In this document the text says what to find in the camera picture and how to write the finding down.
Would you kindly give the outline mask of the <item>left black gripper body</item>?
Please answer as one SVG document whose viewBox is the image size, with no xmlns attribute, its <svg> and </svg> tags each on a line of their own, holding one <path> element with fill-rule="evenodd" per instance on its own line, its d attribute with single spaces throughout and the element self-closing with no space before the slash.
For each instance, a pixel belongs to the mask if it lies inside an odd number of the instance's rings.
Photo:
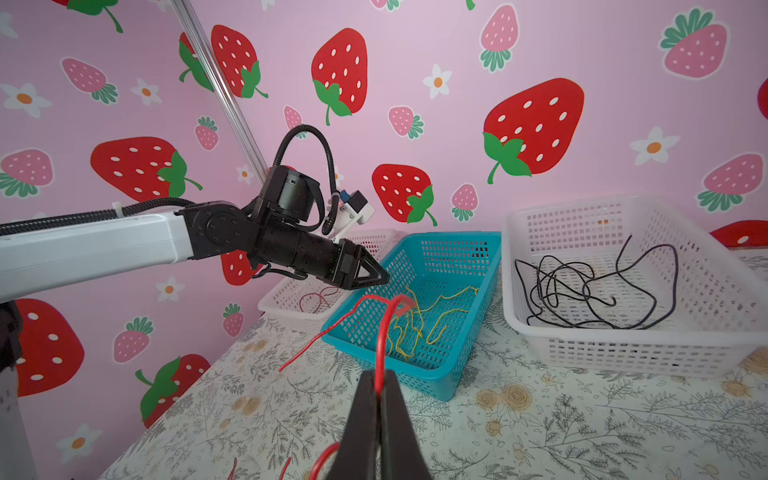
<svg viewBox="0 0 768 480">
<path fill-rule="evenodd" d="M 263 260 L 268 273 L 294 280 L 313 276 L 335 287 L 353 290 L 360 287 L 360 246 L 306 232 L 270 232 L 263 238 Z"/>
</svg>

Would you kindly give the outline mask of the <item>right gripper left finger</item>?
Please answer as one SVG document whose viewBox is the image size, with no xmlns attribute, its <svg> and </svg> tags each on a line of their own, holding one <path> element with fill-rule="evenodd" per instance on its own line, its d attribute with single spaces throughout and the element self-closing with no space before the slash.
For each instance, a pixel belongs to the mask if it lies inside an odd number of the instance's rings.
<svg viewBox="0 0 768 480">
<path fill-rule="evenodd" d="M 380 439 L 379 399 L 374 371 L 360 375 L 339 449 L 327 479 L 375 479 Z"/>
</svg>

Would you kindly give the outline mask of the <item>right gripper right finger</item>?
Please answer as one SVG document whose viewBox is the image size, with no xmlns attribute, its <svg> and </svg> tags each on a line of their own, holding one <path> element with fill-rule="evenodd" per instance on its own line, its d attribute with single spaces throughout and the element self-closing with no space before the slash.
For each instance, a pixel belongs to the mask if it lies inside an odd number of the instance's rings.
<svg viewBox="0 0 768 480">
<path fill-rule="evenodd" d="M 381 474 L 386 480 L 431 480 L 422 456 L 400 383 L 387 370 L 379 395 Z"/>
</svg>

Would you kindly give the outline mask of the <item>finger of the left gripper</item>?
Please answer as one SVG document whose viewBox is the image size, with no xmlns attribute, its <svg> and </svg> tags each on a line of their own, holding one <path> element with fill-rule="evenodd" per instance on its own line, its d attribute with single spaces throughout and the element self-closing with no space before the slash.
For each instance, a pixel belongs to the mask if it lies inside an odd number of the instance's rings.
<svg viewBox="0 0 768 480">
<path fill-rule="evenodd" d="M 338 244 L 335 285 L 344 290 L 359 290 L 390 281 L 390 274 L 362 245 L 342 239 Z"/>
</svg>

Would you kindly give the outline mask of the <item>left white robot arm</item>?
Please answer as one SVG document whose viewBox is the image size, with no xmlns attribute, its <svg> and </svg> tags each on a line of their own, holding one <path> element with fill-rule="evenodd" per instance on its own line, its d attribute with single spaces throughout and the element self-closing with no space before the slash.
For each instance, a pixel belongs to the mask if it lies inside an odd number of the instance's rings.
<svg viewBox="0 0 768 480">
<path fill-rule="evenodd" d="M 384 285 L 385 269 L 361 245 L 332 239 L 320 186 L 274 165 L 247 206 L 160 198 L 128 207 L 1 227 L 1 476 L 37 476 L 18 406 L 28 294 L 162 264 L 241 251 L 257 276 L 314 276 L 343 290 Z"/>
</svg>

